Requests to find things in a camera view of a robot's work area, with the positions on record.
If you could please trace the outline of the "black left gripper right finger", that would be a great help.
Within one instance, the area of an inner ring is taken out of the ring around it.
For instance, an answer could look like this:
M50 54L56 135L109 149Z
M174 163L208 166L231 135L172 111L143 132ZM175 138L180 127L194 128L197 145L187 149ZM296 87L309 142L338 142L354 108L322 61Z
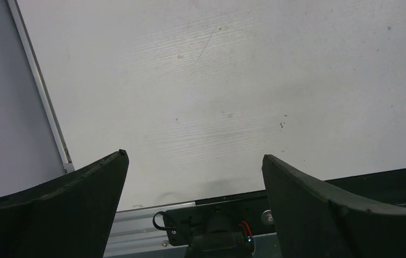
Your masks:
M406 169L323 181L265 155L262 172L283 257L406 257Z

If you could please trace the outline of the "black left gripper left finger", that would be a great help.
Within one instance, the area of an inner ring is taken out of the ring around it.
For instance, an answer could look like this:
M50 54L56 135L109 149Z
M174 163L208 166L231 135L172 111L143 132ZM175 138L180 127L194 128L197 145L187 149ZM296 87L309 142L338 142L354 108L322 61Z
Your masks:
M0 197L0 257L103 257L128 165L121 149Z

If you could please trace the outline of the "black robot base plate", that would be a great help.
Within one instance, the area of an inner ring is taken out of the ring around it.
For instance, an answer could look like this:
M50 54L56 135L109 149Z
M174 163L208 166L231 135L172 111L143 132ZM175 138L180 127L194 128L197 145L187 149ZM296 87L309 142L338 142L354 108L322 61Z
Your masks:
M327 180L352 194L406 207L406 168ZM256 235L274 233L274 217L265 190L198 200L194 207L156 212L153 226L165 231L172 246L187 246L185 257L253 257Z

